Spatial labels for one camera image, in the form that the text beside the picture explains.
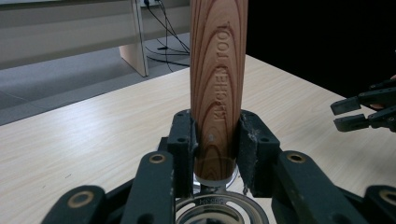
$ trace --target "wooden cylinder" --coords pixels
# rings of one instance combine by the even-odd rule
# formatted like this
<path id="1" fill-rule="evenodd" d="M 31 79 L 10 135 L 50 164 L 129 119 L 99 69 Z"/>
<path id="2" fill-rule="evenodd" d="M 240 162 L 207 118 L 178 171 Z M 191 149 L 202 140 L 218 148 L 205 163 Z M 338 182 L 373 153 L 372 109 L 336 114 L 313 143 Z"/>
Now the wooden cylinder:
<path id="1" fill-rule="evenodd" d="M 248 0 L 191 0 L 191 117 L 194 172 L 207 186 L 231 180 L 241 113 Z"/>

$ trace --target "robotic hand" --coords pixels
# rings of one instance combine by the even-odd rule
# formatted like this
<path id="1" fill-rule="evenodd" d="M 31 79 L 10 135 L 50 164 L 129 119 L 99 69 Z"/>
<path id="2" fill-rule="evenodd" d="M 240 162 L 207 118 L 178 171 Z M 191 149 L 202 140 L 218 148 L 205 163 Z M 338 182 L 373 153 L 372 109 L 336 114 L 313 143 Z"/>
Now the robotic hand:
<path id="1" fill-rule="evenodd" d="M 384 107 L 367 118 L 363 114 L 359 114 L 335 119 L 335 127 L 338 131 L 344 133 L 368 128 L 369 126 L 374 129 L 389 128 L 391 132 L 396 133 L 396 79 L 374 84 L 369 88 L 369 91 L 337 101 L 331 105 L 331 109 L 334 115 L 340 115 L 361 109 L 361 105 L 377 104 Z"/>

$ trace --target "table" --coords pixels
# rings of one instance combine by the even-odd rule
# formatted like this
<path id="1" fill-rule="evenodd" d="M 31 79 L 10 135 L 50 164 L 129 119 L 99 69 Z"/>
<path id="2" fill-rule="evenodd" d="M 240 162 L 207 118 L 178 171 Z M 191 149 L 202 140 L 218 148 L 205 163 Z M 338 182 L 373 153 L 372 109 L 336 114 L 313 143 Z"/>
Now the table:
<path id="1" fill-rule="evenodd" d="M 249 56 L 245 70 L 242 108 L 261 117 L 283 150 L 307 154 L 335 185 L 360 196 L 370 185 L 396 186 L 395 133 L 340 133 L 330 109 L 340 95 Z M 130 180 L 189 107 L 184 69 L 0 126 L 0 223 L 40 223 L 72 188 L 110 191 Z M 242 186 L 237 177 L 229 190 Z M 271 200 L 257 202 L 275 223 Z"/>

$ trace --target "floor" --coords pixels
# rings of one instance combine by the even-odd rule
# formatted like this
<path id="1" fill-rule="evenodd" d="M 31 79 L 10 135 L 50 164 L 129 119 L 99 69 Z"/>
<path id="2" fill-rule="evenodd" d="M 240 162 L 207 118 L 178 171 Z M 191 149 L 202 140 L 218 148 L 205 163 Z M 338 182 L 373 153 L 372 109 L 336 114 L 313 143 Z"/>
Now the floor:
<path id="1" fill-rule="evenodd" d="M 190 34 L 178 35 L 178 39 L 190 45 Z M 165 50 L 158 49 L 165 43 L 165 37 L 145 42 L 148 77 L 125 62 L 119 48 L 0 70 L 0 125 L 189 67 L 189 50 L 169 36 L 165 56 Z"/>

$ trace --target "black cable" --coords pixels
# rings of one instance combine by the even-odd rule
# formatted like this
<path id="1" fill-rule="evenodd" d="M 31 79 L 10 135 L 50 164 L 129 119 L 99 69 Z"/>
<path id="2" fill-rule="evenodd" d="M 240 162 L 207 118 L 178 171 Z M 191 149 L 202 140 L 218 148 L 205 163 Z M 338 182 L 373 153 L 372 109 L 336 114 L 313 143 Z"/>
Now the black cable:
<path id="1" fill-rule="evenodd" d="M 146 5 L 147 8 L 149 8 L 149 0 L 144 0 L 143 3 Z"/>
<path id="2" fill-rule="evenodd" d="M 166 48 L 165 48 L 165 60 L 166 60 L 166 64 L 168 65 L 168 68 L 169 68 L 169 70 L 171 70 L 171 72 L 174 72 L 173 70 L 172 70 L 172 68 L 171 68 L 171 65 L 169 64 L 169 61 L 168 61 L 168 31 L 169 31 L 169 29 L 168 29 L 168 22 L 167 22 L 167 15 L 166 15 L 166 13 L 163 11 L 163 15 L 165 16 L 165 45 L 166 45 Z"/>
<path id="3" fill-rule="evenodd" d="M 158 2 L 160 3 L 161 10 L 163 11 L 163 14 L 165 15 L 165 21 L 166 21 L 167 23 L 169 23 L 169 26 L 171 27 L 172 31 L 173 31 L 174 33 L 176 33 L 175 29 L 174 29 L 173 26 L 172 26 L 172 23 L 168 20 L 168 18 L 167 18 L 167 16 L 166 16 L 166 11 L 165 11 L 165 6 L 163 5 L 163 1 L 162 1 L 162 0 L 156 0 L 156 1 L 158 1 Z M 186 50 L 186 52 L 187 52 L 187 51 L 190 51 L 190 48 L 189 48 L 183 41 L 181 41 L 181 40 L 178 38 L 177 35 L 175 36 L 175 38 L 180 42 L 180 45 L 183 47 L 184 50 Z"/>
<path id="4" fill-rule="evenodd" d="M 164 46 L 165 48 L 167 48 L 167 49 L 170 49 L 170 50 L 175 51 L 175 52 L 185 53 L 185 55 L 190 55 L 190 53 L 189 53 L 189 52 L 186 52 L 185 50 L 182 51 L 182 50 L 178 50 L 178 49 L 171 49 L 171 48 L 167 47 L 167 46 L 166 46 L 163 42 L 161 42 L 159 39 L 157 39 L 157 41 L 160 42 L 160 44 L 163 45 L 163 46 Z"/>
<path id="5" fill-rule="evenodd" d="M 147 57 L 148 57 L 148 59 L 151 59 L 152 61 L 155 61 L 155 62 L 166 63 L 166 61 L 161 60 L 161 59 L 155 59 L 155 58 L 151 58 L 149 56 L 147 56 Z M 180 65 L 180 66 L 184 66 L 184 67 L 190 67 L 189 64 L 185 64 L 185 63 L 174 63 L 174 62 L 168 62 L 168 63 L 174 64 L 174 65 Z"/>
<path id="6" fill-rule="evenodd" d="M 152 49 L 149 49 L 148 47 L 146 47 L 146 49 L 147 49 L 148 51 L 150 51 L 151 53 L 155 53 L 155 54 L 159 54 L 159 55 L 165 55 L 164 53 L 155 52 L 155 51 L 153 51 Z M 167 55 L 188 56 L 189 54 L 183 52 L 183 53 L 168 53 Z"/>
<path id="7" fill-rule="evenodd" d="M 181 40 L 178 38 L 178 36 L 176 35 L 176 33 L 174 33 L 174 32 L 172 32 L 171 30 L 169 30 L 169 29 L 160 21 L 160 19 L 158 19 L 158 17 L 151 11 L 151 9 L 149 9 L 149 7 L 148 7 L 148 11 L 149 11 L 149 12 L 151 13 L 151 15 L 163 26 L 163 28 L 166 29 L 166 31 L 168 31 L 175 39 L 178 40 L 178 42 L 179 42 L 180 45 L 183 47 L 183 49 L 184 49 L 186 52 L 189 52 L 190 49 L 186 46 L 186 44 L 183 43 L 183 41 L 181 41 Z"/>

